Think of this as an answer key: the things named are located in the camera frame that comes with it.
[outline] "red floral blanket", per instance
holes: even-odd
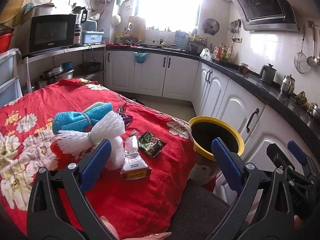
[[[167,145],[155,158],[141,152],[152,168],[150,177],[124,180],[120,170],[104,169],[86,196],[97,215],[113,224],[121,239],[165,232],[178,208],[188,175],[195,164],[189,125],[156,110],[133,102],[97,82],[83,79],[61,80],[0,109],[0,202],[14,223],[27,233],[28,200],[39,167],[63,169],[65,162],[51,151],[52,119],[58,112],[83,111],[95,102],[111,102],[115,111],[124,102],[139,135],[150,131]],[[70,221],[81,228],[63,202]]]

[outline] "blue gripper pad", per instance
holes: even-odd
[[[84,194],[86,191],[91,190],[97,181],[104,165],[106,165],[111,155],[111,143],[106,140],[104,144],[97,150],[95,155],[89,161],[87,166],[81,173],[80,191]]]
[[[307,163],[306,154],[300,149],[300,147],[294,141],[288,142],[287,148],[301,165]]]
[[[211,150],[229,187],[240,194],[243,190],[243,175],[230,157],[232,154],[227,146],[218,138],[212,141]]]

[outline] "blue plastic basket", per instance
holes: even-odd
[[[134,52],[134,60],[140,64],[144,63],[146,61],[146,55],[148,55],[148,53]]]

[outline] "blue towel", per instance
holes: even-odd
[[[94,107],[85,114],[80,112],[57,113],[52,122],[52,131],[54,134],[58,134],[59,130],[83,132],[90,125],[85,115],[90,118],[91,125],[95,125],[111,110],[112,104],[105,103],[101,106]]]

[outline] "range hood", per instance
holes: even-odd
[[[286,0],[232,1],[246,31],[299,31],[292,7]]]

